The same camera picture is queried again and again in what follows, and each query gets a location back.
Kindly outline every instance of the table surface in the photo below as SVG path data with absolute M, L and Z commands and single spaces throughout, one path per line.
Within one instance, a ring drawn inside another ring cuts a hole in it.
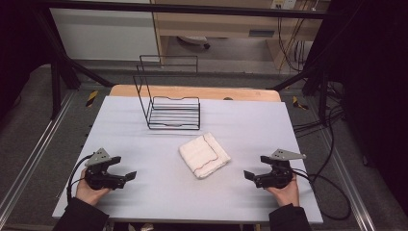
M 138 175 L 124 189 L 103 197 L 99 209 L 116 221 L 268 222 L 268 213 L 278 205 L 271 194 L 244 179 L 243 171 L 270 172 L 260 156 L 277 148 L 299 152 L 285 104 L 201 98 L 200 104 L 199 131 L 152 131 L 146 126 L 137 97 L 105 98 L 78 160 L 104 147 L 111 156 L 122 158 L 109 173 L 124 175 L 136 170 Z M 184 163 L 178 147 L 207 132 L 232 160 L 199 180 Z M 302 160 L 291 161 L 291 165 L 305 169 Z M 310 185 L 299 179 L 298 186 L 308 220 L 322 222 Z M 53 217 L 60 218 L 65 206 L 66 192 Z

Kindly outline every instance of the white towel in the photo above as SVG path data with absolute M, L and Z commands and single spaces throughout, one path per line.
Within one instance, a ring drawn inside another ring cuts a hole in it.
M 181 145 L 179 150 L 192 173 L 199 179 L 207 177 L 231 160 L 211 133 Z

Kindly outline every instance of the wire rack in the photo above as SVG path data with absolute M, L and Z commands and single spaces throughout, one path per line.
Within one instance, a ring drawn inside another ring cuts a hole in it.
M 160 64 L 145 60 L 183 59 L 186 64 Z M 165 95 L 152 96 L 147 79 L 159 76 L 193 76 L 198 71 L 196 56 L 140 56 L 137 64 L 138 74 L 133 76 L 138 91 L 140 104 L 147 122 L 152 130 L 199 130 L 200 129 L 200 100 L 189 96 L 170 98 Z M 180 71 L 180 68 L 191 68 L 192 71 Z

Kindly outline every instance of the gray floor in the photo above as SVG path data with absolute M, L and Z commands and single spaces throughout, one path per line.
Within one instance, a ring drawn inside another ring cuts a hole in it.
M 265 42 L 261 40 L 242 40 L 230 38 L 212 38 L 212 47 L 205 50 L 200 46 L 186 44 L 176 38 L 170 41 L 169 53 L 177 55 L 196 54 L 200 59 L 202 74 L 196 78 L 158 79 L 155 84 L 211 86 L 230 88 L 264 89 L 280 83 L 291 76 L 288 69 L 276 71 Z M 99 68 L 102 77 L 119 84 L 131 84 L 132 71 L 129 68 Z M 81 77 L 84 82 L 89 79 Z M 293 106 L 293 96 L 303 104 L 316 103 L 314 97 L 304 98 L 300 92 L 302 81 L 281 91 L 282 100 L 287 103 L 293 124 L 315 121 L 312 110 L 303 110 Z M 56 196 L 63 190 L 64 184 L 86 141 L 104 96 L 109 89 L 100 88 L 92 105 L 87 108 L 93 83 L 84 83 L 81 90 L 67 90 L 72 93 L 72 102 L 53 139 L 45 149 L 41 160 L 34 170 L 30 181 L 15 203 L 3 230 L 13 225 L 34 225 L 28 230 L 49 230 L 55 224 L 51 214 L 57 203 Z M 39 68 L 33 72 L 30 81 L 21 93 L 21 102 L 12 109 L 0 123 L 0 153 L 3 172 L 0 179 L 0 198 L 6 198 L 9 188 L 30 157 L 37 141 L 50 122 L 51 116 L 50 71 Z M 334 125 L 335 146 L 341 155 L 346 169 L 361 195 L 376 230 L 408 230 L 408 218 L 402 213 L 393 196 L 388 191 L 375 168 L 364 167 L 362 156 L 350 134 L 346 120 Z M 316 132 L 299 138 L 302 153 L 308 155 L 305 165 L 309 173 L 316 173 L 324 162 L 328 147 L 324 134 Z M 341 179 L 331 162 L 322 173 L 339 186 Z M 329 185 L 317 182 L 319 206 L 325 213 L 342 216 L 346 212 L 344 199 Z M 315 230 L 361 230 L 355 216 L 346 220 L 333 220 L 323 217 L 324 224 L 313 225 Z

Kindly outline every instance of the human hand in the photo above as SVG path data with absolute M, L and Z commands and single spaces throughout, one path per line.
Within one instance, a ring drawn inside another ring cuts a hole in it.
M 93 190 L 84 179 L 86 168 L 81 172 L 81 180 L 78 183 L 77 192 L 75 197 L 88 203 L 89 205 L 95 206 L 100 198 L 111 191 L 111 189 L 101 189 Z
M 285 188 L 269 187 L 266 190 L 275 196 L 280 207 L 291 203 L 294 206 L 299 206 L 299 188 L 297 187 L 296 174 L 293 174 L 292 181 Z

